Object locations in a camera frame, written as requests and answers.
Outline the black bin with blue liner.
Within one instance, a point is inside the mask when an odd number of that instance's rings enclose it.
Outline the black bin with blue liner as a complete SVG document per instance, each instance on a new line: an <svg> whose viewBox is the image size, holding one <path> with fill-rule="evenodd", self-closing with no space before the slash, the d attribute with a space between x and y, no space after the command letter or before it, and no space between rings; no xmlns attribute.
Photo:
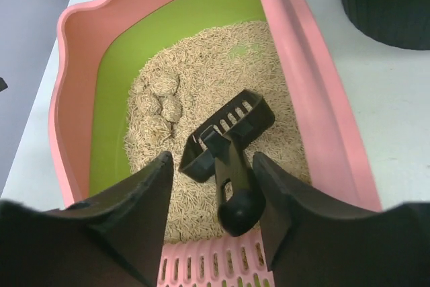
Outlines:
<svg viewBox="0 0 430 287"><path fill-rule="evenodd" d="M429 50L429 0L341 0L350 22L375 41Z"/></svg>

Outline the black slotted litter scoop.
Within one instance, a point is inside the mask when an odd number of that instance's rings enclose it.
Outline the black slotted litter scoop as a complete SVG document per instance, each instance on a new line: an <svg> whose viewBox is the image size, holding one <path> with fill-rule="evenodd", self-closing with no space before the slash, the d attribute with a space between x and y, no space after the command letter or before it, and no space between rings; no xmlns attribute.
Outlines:
<svg viewBox="0 0 430 287"><path fill-rule="evenodd" d="M264 97L244 89L185 143L179 171L198 183L215 178L218 221L233 237L250 231L265 209L265 197L245 149L274 122Z"/></svg>

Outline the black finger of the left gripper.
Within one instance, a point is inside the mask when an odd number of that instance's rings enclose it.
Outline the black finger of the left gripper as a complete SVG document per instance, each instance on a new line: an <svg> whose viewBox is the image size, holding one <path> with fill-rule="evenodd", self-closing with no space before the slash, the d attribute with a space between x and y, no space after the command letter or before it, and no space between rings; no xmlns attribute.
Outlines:
<svg viewBox="0 0 430 287"><path fill-rule="evenodd" d="M0 92L6 90L7 88L8 88L7 83L2 77L0 77Z"/></svg>

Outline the beige pellet cat litter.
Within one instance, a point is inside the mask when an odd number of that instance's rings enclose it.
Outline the beige pellet cat litter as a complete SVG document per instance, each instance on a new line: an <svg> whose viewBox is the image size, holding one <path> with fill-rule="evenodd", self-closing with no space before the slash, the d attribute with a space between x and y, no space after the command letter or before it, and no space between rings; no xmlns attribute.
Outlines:
<svg viewBox="0 0 430 287"><path fill-rule="evenodd" d="M162 151L179 163L188 136L244 89L261 94L273 126L247 149L264 152L304 182L310 174L292 99L266 22L202 30L141 68L128 92L124 150L132 172Z"/></svg>

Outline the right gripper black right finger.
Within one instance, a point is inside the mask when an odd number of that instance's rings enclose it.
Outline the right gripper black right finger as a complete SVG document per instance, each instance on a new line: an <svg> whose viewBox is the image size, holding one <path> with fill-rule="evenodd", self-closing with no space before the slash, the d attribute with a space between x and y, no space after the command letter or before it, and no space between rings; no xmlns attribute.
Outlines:
<svg viewBox="0 0 430 287"><path fill-rule="evenodd" d="M372 212L301 182L263 153L265 262L276 286L428 286L429 204Z"/></svg>

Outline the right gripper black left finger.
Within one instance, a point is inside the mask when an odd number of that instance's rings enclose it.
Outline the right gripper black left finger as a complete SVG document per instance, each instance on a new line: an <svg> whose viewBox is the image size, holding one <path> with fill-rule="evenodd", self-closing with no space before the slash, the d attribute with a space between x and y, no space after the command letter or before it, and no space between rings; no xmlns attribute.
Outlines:
<svg viewBox="0 0 430 287"><path fill-rule="evenodd" d="M155 286L173 184L163 152L64 210L1 201L2 286Z"/></svg>

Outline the pink cat litter box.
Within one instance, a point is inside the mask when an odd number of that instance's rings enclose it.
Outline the pink cat litter box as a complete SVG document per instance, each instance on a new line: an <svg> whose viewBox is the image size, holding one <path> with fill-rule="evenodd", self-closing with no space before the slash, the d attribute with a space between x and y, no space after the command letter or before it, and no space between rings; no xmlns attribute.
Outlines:
<svg viewBox="0 0 430 287"><path fill-rule="evenodd" d="M381 209L341 79L306 0L92 0L58 21L59 70L49 111L54 167L66 205L129 174L126 97L144 60L204 28L266 18L292 97L313 186Z"/></svg>

